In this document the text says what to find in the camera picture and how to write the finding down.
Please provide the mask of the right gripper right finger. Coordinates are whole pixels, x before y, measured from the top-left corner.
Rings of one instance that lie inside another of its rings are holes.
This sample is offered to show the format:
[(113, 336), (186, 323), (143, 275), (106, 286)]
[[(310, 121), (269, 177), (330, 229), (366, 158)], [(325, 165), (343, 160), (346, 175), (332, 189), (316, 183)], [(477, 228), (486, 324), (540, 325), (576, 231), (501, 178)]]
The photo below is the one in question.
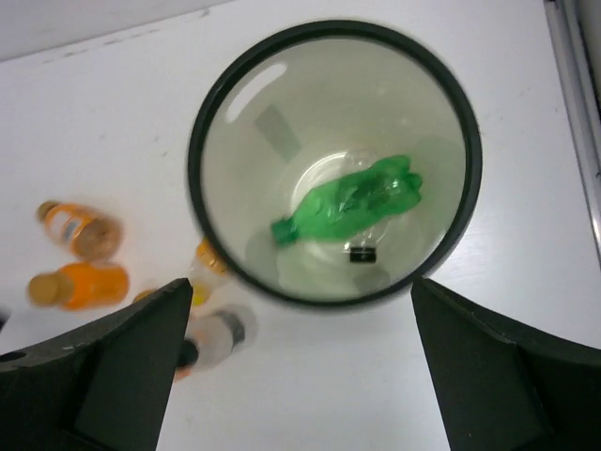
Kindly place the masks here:
[(410, 292), (453, 450), (597, 450), (600, 351), (429, 279)]

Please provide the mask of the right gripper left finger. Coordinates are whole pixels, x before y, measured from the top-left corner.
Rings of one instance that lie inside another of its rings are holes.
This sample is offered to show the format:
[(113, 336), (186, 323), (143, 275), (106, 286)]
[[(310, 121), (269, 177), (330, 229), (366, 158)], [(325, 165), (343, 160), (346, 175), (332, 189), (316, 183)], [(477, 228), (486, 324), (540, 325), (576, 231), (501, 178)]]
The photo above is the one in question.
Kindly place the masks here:
[(142, 300), (1, 356), (4, 450), (153, 450), (192, 301), (179, 278)]

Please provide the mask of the orange juice bottle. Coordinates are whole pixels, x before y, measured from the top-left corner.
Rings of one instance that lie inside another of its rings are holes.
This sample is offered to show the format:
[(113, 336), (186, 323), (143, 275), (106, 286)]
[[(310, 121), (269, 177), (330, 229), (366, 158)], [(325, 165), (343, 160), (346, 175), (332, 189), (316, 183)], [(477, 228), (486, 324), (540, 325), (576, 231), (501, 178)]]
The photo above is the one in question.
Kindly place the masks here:
[(129, 288), (129, 275), (123, 267), (78, 262), (34, 276), (27, 294), (38, 307), (80, 311), (115, 306), (127, 297)]
[(108, 260), (122, 242), (121, 223), (85, 205), (46, 201), (36, 215), (52, 241), (82, 260)]

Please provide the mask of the clear bottle black cap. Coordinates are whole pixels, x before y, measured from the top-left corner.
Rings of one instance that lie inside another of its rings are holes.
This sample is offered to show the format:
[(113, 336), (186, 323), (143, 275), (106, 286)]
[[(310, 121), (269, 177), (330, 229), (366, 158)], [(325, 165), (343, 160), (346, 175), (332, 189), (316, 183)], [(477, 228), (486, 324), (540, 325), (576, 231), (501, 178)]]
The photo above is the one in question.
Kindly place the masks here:
[(201, 317), (191, 317), (177, 358), (174, 381), (216, 365), (251, 346), (257, 320), (247, 306), (230, 304)]

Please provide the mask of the clear bottle yellow cap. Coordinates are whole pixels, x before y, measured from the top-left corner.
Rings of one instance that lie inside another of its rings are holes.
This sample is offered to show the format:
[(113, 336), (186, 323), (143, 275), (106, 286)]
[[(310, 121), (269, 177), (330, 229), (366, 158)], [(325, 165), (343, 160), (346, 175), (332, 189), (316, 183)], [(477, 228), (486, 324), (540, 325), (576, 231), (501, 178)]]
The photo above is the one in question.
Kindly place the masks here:
[(213, 292), (223, 286), (230, 271), (213, 249), (210, 241), (203, 238), (195, 249), (188, 272), (193, 289), (192, 307), (205, 303)]

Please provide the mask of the green plastic bottle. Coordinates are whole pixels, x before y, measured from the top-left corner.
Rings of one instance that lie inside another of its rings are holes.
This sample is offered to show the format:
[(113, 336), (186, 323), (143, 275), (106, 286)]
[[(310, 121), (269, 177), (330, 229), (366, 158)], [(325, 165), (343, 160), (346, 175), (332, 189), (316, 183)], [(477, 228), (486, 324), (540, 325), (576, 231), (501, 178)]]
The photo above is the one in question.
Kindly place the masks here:
[(394, 155), (312, 188), (291, 215), (271, 223), (275, 243), (346, 241), (413, 209), (422, 200), (423, 178), (410, 165), (409, 156)]

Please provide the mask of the white bin with black rim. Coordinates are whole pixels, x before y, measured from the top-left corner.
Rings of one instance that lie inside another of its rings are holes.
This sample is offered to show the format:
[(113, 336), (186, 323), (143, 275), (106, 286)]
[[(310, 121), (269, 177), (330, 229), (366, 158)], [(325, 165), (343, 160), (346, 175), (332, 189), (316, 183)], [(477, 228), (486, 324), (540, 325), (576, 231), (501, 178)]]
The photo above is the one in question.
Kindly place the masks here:
[[(420, 202), (348, 238), (278, 244), (316, 188), (377, 163), (408, 165)], [(463, 237), (483, 172), (478, 124), (421, 43), (351, 20), (304, 23), (248, 49), (193, 125), (191, 204), (241, 282), (288, 305), (343, 309), (406, 290)]]

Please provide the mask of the aluminium right side rail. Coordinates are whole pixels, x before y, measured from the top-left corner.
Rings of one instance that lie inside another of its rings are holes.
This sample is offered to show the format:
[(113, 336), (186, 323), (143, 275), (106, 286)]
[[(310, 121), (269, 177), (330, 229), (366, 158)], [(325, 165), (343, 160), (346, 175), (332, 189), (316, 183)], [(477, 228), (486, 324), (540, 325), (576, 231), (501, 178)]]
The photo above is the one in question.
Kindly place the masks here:
[(575, 1), (545, 11), (596, 249), (600, 248), (600, 112)]

